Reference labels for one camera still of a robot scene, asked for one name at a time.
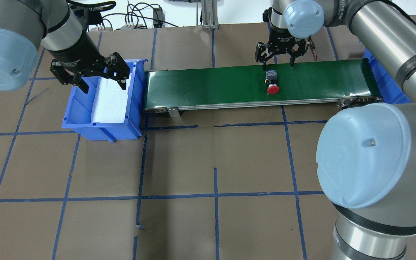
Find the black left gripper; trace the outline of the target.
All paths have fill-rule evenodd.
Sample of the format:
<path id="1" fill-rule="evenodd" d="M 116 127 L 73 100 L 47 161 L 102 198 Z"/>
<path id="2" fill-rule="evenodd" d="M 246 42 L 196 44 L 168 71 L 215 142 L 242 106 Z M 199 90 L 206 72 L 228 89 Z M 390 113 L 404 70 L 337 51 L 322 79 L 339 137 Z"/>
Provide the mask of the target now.
<path id="1" fill-rule="evenodd" d="M 58 51 L 51 51 L 51 72 L 63 85 L 78 87 L 88 94 L 89 86 L 83 76 L 102 76 L 112 79 L 124 91 L 129 79 L 130 68 L 118 52 L 104 57 L 88 34 L 82 34 L 72 46 Z"/>

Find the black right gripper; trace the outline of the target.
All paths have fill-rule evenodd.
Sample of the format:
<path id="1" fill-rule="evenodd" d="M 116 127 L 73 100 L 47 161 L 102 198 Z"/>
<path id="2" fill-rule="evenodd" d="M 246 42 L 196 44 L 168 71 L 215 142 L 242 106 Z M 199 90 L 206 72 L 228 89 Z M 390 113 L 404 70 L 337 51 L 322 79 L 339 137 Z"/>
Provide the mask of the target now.
<path id="1" fill-rule="evenodd" d="M 255 49 L 255 60 L 261 65 L 262 70 L 266 70 L 267 61 L 270 55 L 289 54 L 289 64 L 294 67 L 295 60 L 307 53 L 308 44 L 306 39 L 296 39 L 288 29 L 270 26 L 269 41 L 267 43 L 258 42 Z"/>

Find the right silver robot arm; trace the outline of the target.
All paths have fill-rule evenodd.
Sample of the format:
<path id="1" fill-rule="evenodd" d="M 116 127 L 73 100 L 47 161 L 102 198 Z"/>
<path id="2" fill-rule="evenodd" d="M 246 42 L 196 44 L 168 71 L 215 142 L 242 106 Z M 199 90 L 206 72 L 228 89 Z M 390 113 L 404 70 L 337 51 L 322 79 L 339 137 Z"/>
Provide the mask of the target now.
<path id="1" fill-rule="evenodd" d="M 322 129 L 316 151 L 322 191 L 338 211 L 332 260 L 403 260 L 416 235 L 416 23 L 390 0 L 274 0 L 263 14 L 265 65 L 305 50 L 322 27 L 346 25 L 411 103 L 347 108 Z"/>

